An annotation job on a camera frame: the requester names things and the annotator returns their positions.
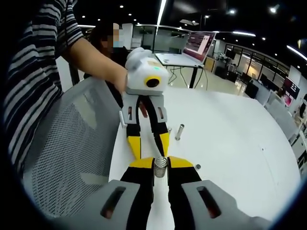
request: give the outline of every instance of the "person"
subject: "person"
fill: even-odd
[[[101,20],[91,31],[89,42],[103,55],[125,67],[129,52],[123,45],[123,41],[120,37],[120,30],[121,26],[117,23],[110,23],[108,20]],[[85,73],[84,78],[86,79],[88,77],[90,77],[90,74]],[[122,108],[123,100],[121,93],[111,82],[106,82],[106,84],[118,105]],[[142,102],[140,102],[139,108],[142,115],[147,117],[147,111]]]
[[[285,95],[285,93],[286,93],[286,89],[284,87],[281,87],[276,94],[277,96],[282,98]]]
[[[61,96],[56,59],[95,78],[111,82],[122,93],[127,70],[100,53],[83,38],[72,0],[35,0],[14,28],[4,63],[3,119],[5,142],[15,171],[22,176],[24,161],[39,122]]]
[[[304,101],[307,101],[307,94],[305,94],[303,100],[304,100]],[[302,105],[301,105],[300,108],[299,108],[299,116],[300,116],[301,118],[304,118],[304,117],[306,116],[306,105],[305,105],[305,103],[302,103]]]

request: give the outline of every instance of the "metal spring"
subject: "metal spring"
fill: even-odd
[[[165,175],[167,168],[167,158],[158,157],[154,160],[154,174],[158,178],[162,178]]]

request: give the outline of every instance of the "mesh chair back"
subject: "mesh chair back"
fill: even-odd
[[[40,123],[24,167],[24,187],[49,218],[71,216],[108,182],[119,106],[106,83],[81,81]]]

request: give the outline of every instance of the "desk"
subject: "desk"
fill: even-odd
[[[189,84],[189,88],[193,89],[197,70],[202,69],[204,67],[204,65],[200,61],[195,61],[191,58],[188,58],[187,55],[183,54],[155,54],[155,56],[163,66],[193,68],[191,82]]]
[[[168,87],[164,96],[172,127],[169,155],[200,164],[200,177],[232,195],[247,215],[273,220],[300,176],[292,148],[271,115],[256,100],[226,93]],[[140,115],[140,124],[143,157],[159,156],[149,120]],[[180,124],[185,128],[176,141]],[[119,180],[133,161],[119,126],[109,180]],[[167,192],[167,178],[156,178],[148,229],[174,229]]]

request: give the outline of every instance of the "gray plastic mount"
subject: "gray plastic mount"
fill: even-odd
[[[52,220],[55,229],[71,230],[125,230],[130,209],[140,188],[139,184],[112,180],[95,194],[87,198],[84,209],[72,217],[61,217]],[[124,190],[111,219],[100,213],[109,197],[120,189]]]
[[[250,217],[237,208],[236,200],[211,181],[199,181],[182,184],[192,209],[195,230],[262,230],[267,229],[270,222],[260,217]],[[209,211],[199,193],[207,189],[221,214],[211,218]]]

